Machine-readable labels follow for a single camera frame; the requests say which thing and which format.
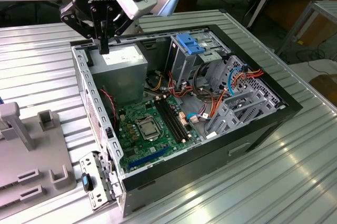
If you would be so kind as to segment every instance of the motherboard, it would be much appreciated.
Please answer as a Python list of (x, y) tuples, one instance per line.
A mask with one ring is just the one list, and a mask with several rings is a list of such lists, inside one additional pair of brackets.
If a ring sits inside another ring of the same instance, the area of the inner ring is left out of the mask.
[(119, 141), (124, 152), (120, 164), (125, 172), (201, 142), (172, 96), (128, 105), (118, 113)]

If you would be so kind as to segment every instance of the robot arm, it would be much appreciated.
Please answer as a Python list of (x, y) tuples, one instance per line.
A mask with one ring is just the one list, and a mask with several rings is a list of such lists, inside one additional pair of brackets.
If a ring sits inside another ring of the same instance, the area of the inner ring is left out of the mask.
[(108, 41), (121, 35), (137, 18), (153, 12), (168, 16), (178, 0), (71, 0), (60, 10), (61, 20), (85, 38), (92, 38), (101, 54)]

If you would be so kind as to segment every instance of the metal frame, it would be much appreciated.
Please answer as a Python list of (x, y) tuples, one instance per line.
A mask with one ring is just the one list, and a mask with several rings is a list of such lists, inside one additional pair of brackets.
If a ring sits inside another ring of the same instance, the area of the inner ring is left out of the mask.
[(289, 44), (289, 42), (294, 38), (295, 34), (300, 30), (300, 28), (303, 26), (304, 22), (307, 20), (309, 16), (310, 19), (306, 24), (303, 26), (303, 28), (298, 33), (298, 37), (301, 36), (303, 33), (303, 29), (308, 29), (308, 27), (311, 24), (311, 18), (313, 16), (317, 16), (318, 14), (323, 15), (330, 21), (337, 24), (337, 3), (336, 1), (312, 1), (308, 4), (308, 6), (304, 9), (303, 13), (300, 15), (296, 23), (293, 25), (291, 30), (288, 32), (287, 36), (282, 41), (282, 45), (276, 50), (276, 54), (279, 56), (285, 47)]
[[(93, 212), (78, 183), (74, 190), (3, 223), (49, 223), (55, 217), (63, 223), (335, 223), (336, 107), (229, 14), (214, 10), (140, 19), (144, 32), (202, 24), (217, 24), (302, 104), (300, 114), (260, 148), (128, 218), (122, 217), (117, 203)], [(80, 179), (79, 158), (97, 150), (74, 87), (69, 40), (83, 38), (64, 24), (9, 27), (1, 32), (0, 96), (17, 101), (22, 118), (46, 106), (58, 112), (75, 176)]]

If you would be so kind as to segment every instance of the green circuit board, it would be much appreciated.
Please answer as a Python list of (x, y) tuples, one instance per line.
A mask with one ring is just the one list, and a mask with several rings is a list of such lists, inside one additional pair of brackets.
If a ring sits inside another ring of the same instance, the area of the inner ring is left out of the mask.
[[(166, 101), (176, 114), (181, 111), (179, 105), (172, 96), (168, 97)], [(149, 165), (163, 157), (201, 142), (197, 132), (189, 125), (187, 128), (184, 127), (184, 130), (191, 137), (185, 143), (177, 143), (155, 107), (154, 101), (145, 101), (128, 105), (118, 112), (121, 110), (123, 111), (125, 118), (120, 119), (118, 139), (124, 152), (120, 164), (125, 172), (130, 172), (145, 165)], [(160, 131), (160, 135), (153, 141), (144, 139), (141, 133), (138, 122), (143, 118), (150, 118), (153, 120)], [(143, 160), (143, 158), (146, 157), (152, 157), (153, 154), (160, 154), (160, 157), (151, 158), (151, 160), (136, 166), (132, 165), (135, 161)]]

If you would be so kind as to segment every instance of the ram slot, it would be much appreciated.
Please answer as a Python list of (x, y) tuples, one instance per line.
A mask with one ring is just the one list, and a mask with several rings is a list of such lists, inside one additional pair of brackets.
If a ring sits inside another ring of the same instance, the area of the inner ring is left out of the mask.
[(155, 106), (162, 116), (165, 124), (167, 125), (170, 132), (173, 134), (175, 142), (180, 143), (182, 140), (188, 140), (188, 136), (183, 129), (182, 125), (179, 123), (178, 119), (172, 112), (169, 104), (165, 100), (155, 101)]

